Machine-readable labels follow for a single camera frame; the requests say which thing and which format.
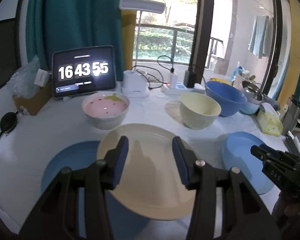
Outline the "clear plastic bag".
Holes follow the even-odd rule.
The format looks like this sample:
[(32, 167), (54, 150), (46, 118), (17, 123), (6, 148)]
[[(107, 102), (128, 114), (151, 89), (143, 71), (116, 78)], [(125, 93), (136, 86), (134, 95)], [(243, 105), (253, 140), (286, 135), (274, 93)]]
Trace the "clear plastic bag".
[(39, 86), (34, 84), (37, 72), (40, 69), (38, 55), (31, 62), (19, 68), (7, 83), (9, 92), (15, 97), (30, 99), (39, 91)]

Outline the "large blue bowl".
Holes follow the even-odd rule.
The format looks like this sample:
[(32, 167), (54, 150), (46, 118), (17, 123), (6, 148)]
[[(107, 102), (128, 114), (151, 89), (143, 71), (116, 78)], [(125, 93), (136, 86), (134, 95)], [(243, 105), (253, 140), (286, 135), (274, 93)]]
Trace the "large blue bowl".
[(218, 81), (206, 83), (206, 94), (220, 104), (222, 117), (236, 114), (248, 101), (240, 90)]

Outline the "light blue bowl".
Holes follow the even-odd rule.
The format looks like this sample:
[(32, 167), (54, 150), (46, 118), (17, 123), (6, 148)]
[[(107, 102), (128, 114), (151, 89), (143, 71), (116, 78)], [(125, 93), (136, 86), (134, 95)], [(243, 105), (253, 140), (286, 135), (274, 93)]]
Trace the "light blue bowl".
[(255, 114), (258, 111), (260, 104), (261, 101), (247, 97), (247, 102), (241, 107), (240, 111), (247, 115)]

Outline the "teal curtain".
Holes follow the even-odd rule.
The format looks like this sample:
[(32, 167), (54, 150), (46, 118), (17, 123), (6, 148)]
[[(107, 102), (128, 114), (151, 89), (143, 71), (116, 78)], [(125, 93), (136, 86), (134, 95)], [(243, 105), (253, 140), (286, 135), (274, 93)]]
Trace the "teal curtain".
[(123, 79), (120, 0), (29, 0), (25, 42), (27, 59), (38, 56), (45, 70), (55, 52), (111, 45), (117, 80)]

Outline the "cream round plate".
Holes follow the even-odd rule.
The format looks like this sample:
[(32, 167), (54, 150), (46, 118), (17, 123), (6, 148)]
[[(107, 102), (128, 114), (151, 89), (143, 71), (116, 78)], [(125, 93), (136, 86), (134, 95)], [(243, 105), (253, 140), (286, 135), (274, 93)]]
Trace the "cream round plate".
[(181, 183), (172, 152), (175, 134), (148, 124), (122, 125), (101, 140), (97, 158), (104, 158), (122, 136), (128, 138), (129, 151), (112, 196), (134, 213), (151, 219), (189, 216), (195, 192)]

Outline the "pink strawberry bowl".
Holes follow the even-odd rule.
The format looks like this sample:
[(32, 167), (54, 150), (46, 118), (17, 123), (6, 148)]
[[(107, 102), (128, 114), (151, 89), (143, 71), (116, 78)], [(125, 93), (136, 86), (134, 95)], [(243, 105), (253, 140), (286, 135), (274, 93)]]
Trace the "pink strawberry bowl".
[(96, 128), (108, 130), (122, 124), (129, 110), (130, 101), (119, 92), (97, 92), (82, 102), (87, 120)]

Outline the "cream yellow bowl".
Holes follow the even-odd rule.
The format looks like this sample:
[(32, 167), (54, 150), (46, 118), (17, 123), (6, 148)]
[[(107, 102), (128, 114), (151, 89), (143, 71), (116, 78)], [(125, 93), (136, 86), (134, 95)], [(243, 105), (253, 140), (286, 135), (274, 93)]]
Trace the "cream yellow bowl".
[(186, 92), (180, 97), (180, 114), (183, 123), (196, 130), (209, 127), (221, 114), (220, 104), (213, 98), (194, 92)]

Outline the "yellow tissue pack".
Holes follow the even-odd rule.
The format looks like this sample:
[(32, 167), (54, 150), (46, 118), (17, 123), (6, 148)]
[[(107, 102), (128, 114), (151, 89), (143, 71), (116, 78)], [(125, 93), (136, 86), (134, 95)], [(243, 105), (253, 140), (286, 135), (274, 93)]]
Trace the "yellow tissue pack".
[(261, 132), (276, 137), (282, 135), (283, 125), (271, 104), (267, 102), (260, 104), (256, 120)]

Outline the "cardboard box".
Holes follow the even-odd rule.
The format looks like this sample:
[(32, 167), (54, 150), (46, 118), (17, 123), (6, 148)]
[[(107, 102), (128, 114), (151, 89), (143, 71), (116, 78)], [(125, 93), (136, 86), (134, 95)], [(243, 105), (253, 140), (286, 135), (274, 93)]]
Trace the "cardboard box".
[(41, 88), (33, 97), (26, 99), (13, 96), (12, 99), (19, 113), (36, 116), (38, 112), (52, 97), (52, 82), (48, 82), (45, 87)]

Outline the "hanging light blue towel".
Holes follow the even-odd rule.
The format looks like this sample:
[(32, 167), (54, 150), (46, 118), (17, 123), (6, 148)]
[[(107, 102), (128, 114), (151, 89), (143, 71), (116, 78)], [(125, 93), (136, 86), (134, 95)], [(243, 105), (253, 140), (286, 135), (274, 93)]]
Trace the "hanging light blue towel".
[(255, 16), (248, 50), (258, 59), (262, 59), (262, 57), (266, 56), (268, 25), (269, 16)]

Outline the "small light blue plate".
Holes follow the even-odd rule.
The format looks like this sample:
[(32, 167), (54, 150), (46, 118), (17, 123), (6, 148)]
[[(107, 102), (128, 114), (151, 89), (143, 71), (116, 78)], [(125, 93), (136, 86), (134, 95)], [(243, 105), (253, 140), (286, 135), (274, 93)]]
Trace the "small light blue plate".
[(262, 172), (262, 161), (250, 153), (252, 146), (261, 144), (263, 141), (250, 133), (235, 132), (226, 136), (222, 148), (225, 168), (239, 168), (259, 195), (268, 193), (274, 187)]

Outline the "large dark blue plate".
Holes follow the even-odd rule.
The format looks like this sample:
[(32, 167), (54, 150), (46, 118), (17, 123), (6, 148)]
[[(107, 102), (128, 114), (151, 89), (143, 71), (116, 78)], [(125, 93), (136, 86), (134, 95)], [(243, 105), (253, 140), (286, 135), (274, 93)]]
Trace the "large dark blue plate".
[[(91, 165), (96, 160), (99, 143), (99, 141), (79, 142), (57, 153), (45, 168), (40, 191), (45, 191), (62, 168), (79, 170)], [(144, 239), (141, 233), (149, 223), (149, 219), (124, 207), (110, 191), (106, 192), (106, 200), (114, 238)]]

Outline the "black charger plug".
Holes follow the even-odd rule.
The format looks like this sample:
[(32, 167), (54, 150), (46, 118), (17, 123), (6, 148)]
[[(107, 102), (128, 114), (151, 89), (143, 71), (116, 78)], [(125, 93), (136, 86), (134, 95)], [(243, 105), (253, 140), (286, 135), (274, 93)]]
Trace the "black charger plug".
[(196, 73), (192, 70), (186, 70), (183, 84), (186, 88), (194, 88), (196, 83)]

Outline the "blue snack bag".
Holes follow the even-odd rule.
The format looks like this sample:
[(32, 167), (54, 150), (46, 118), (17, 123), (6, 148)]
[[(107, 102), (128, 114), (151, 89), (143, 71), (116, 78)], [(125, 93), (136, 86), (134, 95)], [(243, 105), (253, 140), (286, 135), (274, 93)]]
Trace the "blue snack bag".
[(237, 67), (231, 76), (231, 81), (235, 81), (236, 76), (240, 76), (244, 79), (249, 79), (249, 74), (250, 74), (250, 72), (248, 70), (246, 70), (244, 67), (242, 67), (241, 63), (238, 61)]

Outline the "white charger plug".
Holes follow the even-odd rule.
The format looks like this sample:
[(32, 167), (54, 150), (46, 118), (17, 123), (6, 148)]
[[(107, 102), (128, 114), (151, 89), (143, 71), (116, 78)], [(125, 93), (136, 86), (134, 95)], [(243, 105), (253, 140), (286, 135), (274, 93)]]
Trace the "white charger plug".
[(167, 86), (170, 89), (175, 89), (178, 81), (178, 75), (175, 72), (170, 72), (169, 81), (167, 83)]

